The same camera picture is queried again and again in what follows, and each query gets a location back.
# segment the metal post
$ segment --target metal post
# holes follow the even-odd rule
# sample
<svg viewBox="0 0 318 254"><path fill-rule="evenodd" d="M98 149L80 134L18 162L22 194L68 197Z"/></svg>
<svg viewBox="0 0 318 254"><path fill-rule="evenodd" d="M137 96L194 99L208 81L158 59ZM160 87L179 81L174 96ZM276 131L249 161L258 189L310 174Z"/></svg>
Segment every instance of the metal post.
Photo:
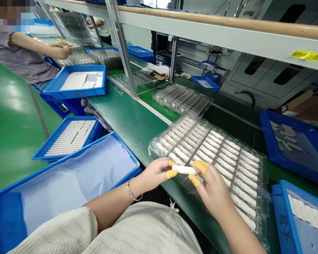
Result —
<svg viewBox="0 0 318 254"><path fill-rule="evenodd" d="M128 50L125 42L125 35L123 25L120 22L120 13L118 9L117 0L106 0L108 14L110 15L112 21L112 27L116 34L118 48L123 62L125 75L127 78L128 85L130 87L131 96L135 99L139 99L139 96L136 91L135 83L133 80L132 68L130 65L130 59L128 57Z"/></svg>
<svg viewBox="0 0 318 254"><path fill-rule="evenodd" d="M58 23L56 22L55 18L53 17L52 13L49 11L47 5L45 4L44 0L36 0L36 2L38 2L41 6L41 8L43 9L43 11L47 14L47 16L50 18L50 20L53 22L54 26L56 27L56 29L58 30L61 38L65 38L64 33L61 31L61 28L59 27Z"/></svg>
<svg viewBox="0 0 318 254"><path fill-rule="evenodd" d="M171 69L170 69L170 77L169 77L169 83L170 84L173 84L174 76L176 74L176 60L177 60L177 53L178 53L178 41L179 41L179 37L173 36L173 38L172 38Z"/></svg>
<svg viewBox="0 0 318 254"><path fill-rule="evenodd" d="M93 26L94 26L94 30L95 30L96 36L98 37L100 47L103 48L104 45L103 45L103 43L102 43L102 40L101 40L99 31L98 31L98 28L97 28L96 23L95 23L95 21L94 21L94 17L93 17L93 16L89 16L89 18L91 19L91 22L92 22L92 24L93 24Z"/></svg>

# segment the white sweater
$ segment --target white sweater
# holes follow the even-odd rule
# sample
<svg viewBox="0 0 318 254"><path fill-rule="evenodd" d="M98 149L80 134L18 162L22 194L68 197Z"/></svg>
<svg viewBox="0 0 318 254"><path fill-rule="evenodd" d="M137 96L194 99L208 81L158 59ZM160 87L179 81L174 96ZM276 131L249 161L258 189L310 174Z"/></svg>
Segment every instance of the white sweater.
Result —
<svg viewBox="0 0 318 254"><path fill-rule="evenodd" d="M202 253L191 228L176 210L140 202L98 234L93 211L81 207L42 224L8 253Z"/></svg>

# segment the green floor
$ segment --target green floor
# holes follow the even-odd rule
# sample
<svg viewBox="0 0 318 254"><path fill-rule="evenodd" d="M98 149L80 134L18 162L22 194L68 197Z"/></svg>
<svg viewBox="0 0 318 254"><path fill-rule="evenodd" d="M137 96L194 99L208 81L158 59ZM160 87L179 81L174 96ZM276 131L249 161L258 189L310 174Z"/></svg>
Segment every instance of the green floor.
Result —
<svg viewBox="0 0 318 254"><path fill-rule="evenodd" d="M36 98L43 129L32 93ZM37 90L0 63L0 189L44 168L44 162L31 157L62 119L39 96Z"/></svg>

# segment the white sleeve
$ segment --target white sleeve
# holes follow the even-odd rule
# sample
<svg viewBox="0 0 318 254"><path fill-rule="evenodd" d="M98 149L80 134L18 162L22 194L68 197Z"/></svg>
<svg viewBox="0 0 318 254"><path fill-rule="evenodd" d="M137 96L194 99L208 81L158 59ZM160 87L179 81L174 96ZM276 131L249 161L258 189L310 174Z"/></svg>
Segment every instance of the white sleeve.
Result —
<svg viewBox="0 0 318 254"><path fill-rule="evenodd" d="M94 212L81 207L45 222L8 253L82 253L97 235Z"/></svg>

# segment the hand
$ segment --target hand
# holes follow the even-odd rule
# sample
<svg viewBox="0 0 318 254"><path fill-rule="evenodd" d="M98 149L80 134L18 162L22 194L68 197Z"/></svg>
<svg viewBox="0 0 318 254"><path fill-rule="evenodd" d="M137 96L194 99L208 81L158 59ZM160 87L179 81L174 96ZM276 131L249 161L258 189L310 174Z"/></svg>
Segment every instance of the hand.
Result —
<svg viewBox="0 0 318 254"><path fill-rule="evenodd" d="M223 219L235 211L234 203L227 185L213 165L203 161L193 161L193 166L204 175L207 186L200 184L195 175L188 178L196 187L202 201L216 220Z"/></svg>
<svg viewBox="0 0 318 254"><path fill-rule="evenodd" d="M134 190L134 195L141 195L147 191L151 191L159 186L162 182L177 175L177 171L171 170L171 166L175 164L169 158L160 158L152 161L150 165L141 173L130 181L130 189Z"/></svg>

